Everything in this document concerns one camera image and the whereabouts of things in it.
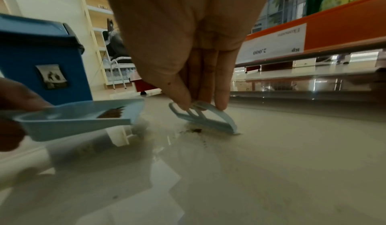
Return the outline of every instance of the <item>white wall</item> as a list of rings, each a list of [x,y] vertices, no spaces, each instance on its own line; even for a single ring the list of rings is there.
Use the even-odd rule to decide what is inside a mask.
[[[81,0],[16,0],[25,17],[67,23],[85,47],[82,56],[88,82],[92,90],[103,89],[104,79],[99,69],[100,62],[88,31],[87,19]]]

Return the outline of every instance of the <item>chair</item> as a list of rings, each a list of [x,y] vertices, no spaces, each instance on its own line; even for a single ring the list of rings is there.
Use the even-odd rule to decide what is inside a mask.
[[[129,56],[129,54],[127,54],[125,52],[125,49],[124,49],[123,43],[121,42],[119,34],[116,35],[119,38],[111,38],[111,36],[110,36],[111,33],[108,31],[103,31],[102,35],[103,35],[103,40],[104,40],[104,44],[106,47],[107,60],[109,61],[109,64],[110,64],[111,74],[113,74],[113,65],[114,64],[117,65],[116,68],[118,68],[119,74],[120,74],[121,79],[122,79],[123,86],[126,89],[125,80],[123,79],[121,68],[120,68],[118,62],[120,62],[120,63],[132,63],[131,57]]]

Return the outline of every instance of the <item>blue plastic scraper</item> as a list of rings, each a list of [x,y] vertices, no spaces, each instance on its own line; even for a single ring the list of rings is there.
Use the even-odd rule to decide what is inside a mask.
[[[19,122],[34,141],[48,141],[119,125],[132,125],[144,99],[82,101],[38,112],[0,111],[0,117]]]
[[[174,114],[178,118],[181,118],[196,124],[205,125],[223,132],[237,134],[237,126],[234,123],[233,119],[228,114],[218,110],[214,105],[211,105],[209,103],[202,102],[202,101],[195,102],[191,108],[195,112],[197,112],[197,115],[194,114],[191,110],[188,110],[187,114],[178,112],[174,107],[173,102],[169,103],[169,108],[172,110],[172,112],[174,112]],[[217,116],[221,117],[224,120],[224,122],[208,119],[199,108],[213,112]]]

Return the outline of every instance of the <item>white glossy floor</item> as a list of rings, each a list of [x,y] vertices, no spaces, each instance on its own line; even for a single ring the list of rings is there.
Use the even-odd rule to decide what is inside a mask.
[[[1,153],[0,224],[386,224],[384,110],[233,99],[242,134],[229,135],[168,103],[145,98],[132,127]]]

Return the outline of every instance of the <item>price tag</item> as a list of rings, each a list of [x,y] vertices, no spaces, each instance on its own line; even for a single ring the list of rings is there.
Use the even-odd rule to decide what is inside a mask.
[[[306,26],[305,23],[245,41],[236,64],[304,52]]]

